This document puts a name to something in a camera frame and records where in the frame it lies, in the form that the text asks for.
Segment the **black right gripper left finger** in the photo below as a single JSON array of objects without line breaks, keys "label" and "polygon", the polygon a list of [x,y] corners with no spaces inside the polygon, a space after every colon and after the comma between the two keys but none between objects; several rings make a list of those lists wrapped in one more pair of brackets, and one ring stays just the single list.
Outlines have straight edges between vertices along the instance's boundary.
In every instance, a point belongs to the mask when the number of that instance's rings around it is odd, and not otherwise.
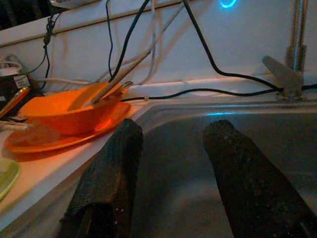
[{"label": "black right gripper left finger", "polygon": [[130,237],[142,151],[142,128],[124,119],[81,175],[60,238]]}]

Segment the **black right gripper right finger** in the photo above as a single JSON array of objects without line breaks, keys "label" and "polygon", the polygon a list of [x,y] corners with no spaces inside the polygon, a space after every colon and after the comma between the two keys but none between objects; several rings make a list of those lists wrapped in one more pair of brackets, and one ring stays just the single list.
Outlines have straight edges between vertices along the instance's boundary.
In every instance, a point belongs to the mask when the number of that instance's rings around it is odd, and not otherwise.
[{"label": "black right gripper right finger", "polygon": [[251,138],[218,120],[203,145],[236,238],[316,237],[316,214]]}]

